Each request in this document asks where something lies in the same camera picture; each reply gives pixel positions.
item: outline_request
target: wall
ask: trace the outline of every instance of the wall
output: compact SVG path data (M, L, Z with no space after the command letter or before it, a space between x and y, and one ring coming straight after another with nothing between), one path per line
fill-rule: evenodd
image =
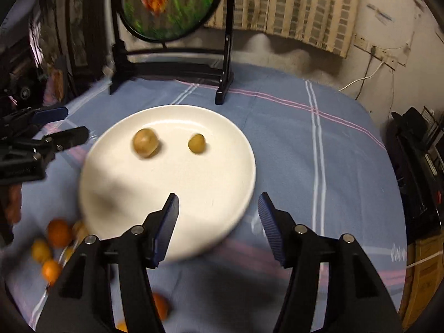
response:
M382 48L399 48L408 44L411 49L405 66L397 65L396 71L384 65L368 79L359 101L371 114L375 124L384 130L389 111L405 112L410 106L422 110L423 105L435 111L444 111L442 86L444 86L444 44L436 35L437 24L421 0L423 12L414 0L360 0L355 31L370 43ZM387 13L394 21L377 18L367 4L373 4ZM105 13L109 19L109 5ZM148 44L132 37L121 26L121 34L129 50ZM201 29L192 36L176 43L186 46L222 48L223 32ZM389 50L392 55L405 59L404 49ZM347 59L318 50L291 39L236 31L233 60L269 66L305 79L341 88L364 76L370 55L357 47L350 47ZM379 65L374 59L369 75ZM344 93L355 98L360 88L356 83Z

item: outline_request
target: striped curtain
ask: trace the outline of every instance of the striped curtain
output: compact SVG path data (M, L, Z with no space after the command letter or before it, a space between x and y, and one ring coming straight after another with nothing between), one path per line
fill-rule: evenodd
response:
M236 0L234 28L290 37L347 57L359 0ZM226 0L207 26L224 28Z

